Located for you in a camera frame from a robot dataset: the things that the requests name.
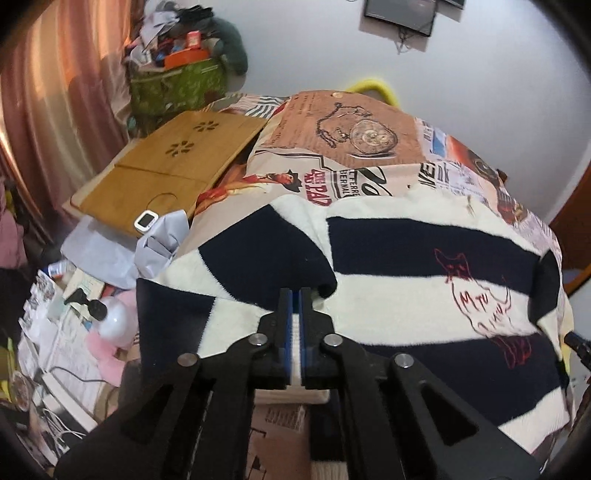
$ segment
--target white wall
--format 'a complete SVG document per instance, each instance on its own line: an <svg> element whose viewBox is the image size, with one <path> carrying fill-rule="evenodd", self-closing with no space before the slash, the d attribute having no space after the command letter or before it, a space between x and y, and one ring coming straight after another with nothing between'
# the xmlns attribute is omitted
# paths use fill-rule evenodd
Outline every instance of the white wall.
<svg viewBox="0 0 591 480"><path fill-rule="evenodd" d="M363 0L207 4L243 36L244 92L290 95L386 80L407 112L506 171L509 191L543 219L589 161L591 83L530 0L466 0L461 13L444 5L431 38L412 41L424 51L402 54L393 25L362 17Z"/></svg>

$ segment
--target black and white striped blanket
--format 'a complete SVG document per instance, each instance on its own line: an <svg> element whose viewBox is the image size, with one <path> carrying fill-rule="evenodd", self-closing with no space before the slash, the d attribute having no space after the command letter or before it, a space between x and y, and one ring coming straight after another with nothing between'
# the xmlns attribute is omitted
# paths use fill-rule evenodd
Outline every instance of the black and white striped blanket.
<svg viewBox="0 0 591 480"><path fill-rule="evenodd" d="M316 309L368 351L415 355L529 452L569 421L553 254L421 185L329 207L279 197L140 281L144 375L225 351L282 287L315 289Z"/></svg>

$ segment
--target orange box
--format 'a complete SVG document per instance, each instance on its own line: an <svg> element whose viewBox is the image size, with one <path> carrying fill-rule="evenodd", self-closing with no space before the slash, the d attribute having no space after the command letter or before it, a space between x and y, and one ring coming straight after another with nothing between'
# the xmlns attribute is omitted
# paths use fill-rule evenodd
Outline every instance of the orange box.
<svg viewBox="0 0 591 480"><path fill-rule="evenodd" d="M182 67L189 63L195 63L196 61L207 60L209 58L209 52L200 48L186 48L185 50L171 53L164 59L164 68L167 70L175 67Z"/></svg>

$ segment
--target bamboo laptop tray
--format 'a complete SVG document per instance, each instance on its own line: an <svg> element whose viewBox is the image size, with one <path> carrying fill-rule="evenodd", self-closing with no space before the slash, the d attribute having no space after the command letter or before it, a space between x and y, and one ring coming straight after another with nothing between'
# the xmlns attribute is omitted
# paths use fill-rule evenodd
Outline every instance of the bamboo laptop tray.
<svg viewBox="0 0 591 480"><path fill-rule="evenodd" d="M267 120L231 113L183 112L125 155L80 210L133 236L145 210L191 217L199 194L211 189Z"/></svg>

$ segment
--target pink curtain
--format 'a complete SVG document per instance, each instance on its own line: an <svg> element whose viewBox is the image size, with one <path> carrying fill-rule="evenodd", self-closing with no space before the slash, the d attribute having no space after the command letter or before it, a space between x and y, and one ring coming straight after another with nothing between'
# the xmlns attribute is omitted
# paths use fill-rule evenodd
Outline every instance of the pink curtain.
<svg viewBox="0 0 591 480"><path fill-rule="evenodd" d="M131 0L56 0L0 76L0 164L39 228L61 236L61 210L128 141L121 65Z"/></svg>

